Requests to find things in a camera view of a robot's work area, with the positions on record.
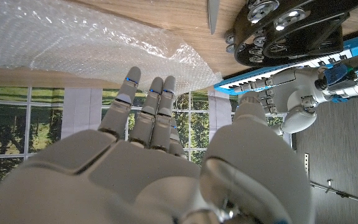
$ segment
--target wooden surface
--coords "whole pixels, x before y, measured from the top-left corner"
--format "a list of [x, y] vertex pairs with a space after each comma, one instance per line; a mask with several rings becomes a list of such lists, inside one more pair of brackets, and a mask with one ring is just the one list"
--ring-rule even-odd
[[[154, 27], [161, 27], [172, 31], [182, 37], [191, 45], [208, 63], [214, 72], [221, 72], [223, 76], [230, 75], [247, 69], [238, 64], [233, 54], [226, 53], [227, 44], [224, 42], [224, 33], [230, 29], [234, 19], [245, 4], [245, 0], [220, 0], [218, 22], [216, 32], [211, 35], [208, 25], [208, 1], [207, 0], [82, 0], [86, 7], [126, 17]], [[344, 34], [358, 30], [358, 9], [351, 13], [351, 17], [343, 24]], [[1, 84], [6, 83], [3, 77]], [[42, 76], [34, 80], [34, 85], [70, 85], [64, 80], [50, 79], [47, 83]], [[73, 85], [99, 85], [89, 80], [74, 79]]]
[[[358, 99], [323, 103], [317, 120], [296, 134], [297, 154], [310, 154], [310, 180], [358, 197]], [[313, 189], [316, 223], [358, 223], [358, 202]]]

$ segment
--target white robotic arm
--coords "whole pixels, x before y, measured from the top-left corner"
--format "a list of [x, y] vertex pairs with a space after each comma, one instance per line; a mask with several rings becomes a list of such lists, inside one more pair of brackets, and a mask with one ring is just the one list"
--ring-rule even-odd
[[330, 69], [288, 68], [236, 89], [250, 90], [258, 91], [266, 114], [287, 114], [282, 124], [273, 127], [277, 134], [296, 133], [314, 123], [315, 108], [320, 103], [358, 97], [358, 56]]
[[97, 131], [62, 139], [7, 176], [0, 223], [313, 222], [303, 164], [267, 126], [256, 93], [217, 131], [200, 168], [183, 159], [173, 77], [153, 81], [129, 142], [119, 140], [139, 80], [131, 68]]

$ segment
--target window frame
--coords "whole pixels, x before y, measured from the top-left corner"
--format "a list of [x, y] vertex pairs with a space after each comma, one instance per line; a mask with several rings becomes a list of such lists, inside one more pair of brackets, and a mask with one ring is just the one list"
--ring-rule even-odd
[[27, 100], [26, 101], [5, 101], [0, 100], [0, 105], [11, 105], [11, 106], [25, 106], [25, 134], [24, 134], [24, 153], [22, 154], [0, 154], [0, 159], [3, 158], [22, 158], [26, 161], [29, 157], [36, 154], [36, 152], [29, 153], [29, 141], [30, 141], [30, 124], [31, 124], [31, 108], [34, 107], [63, 107], [63, 103], [39, 103], [32, 102], [32, 86], [21, 86], [27, 88]]

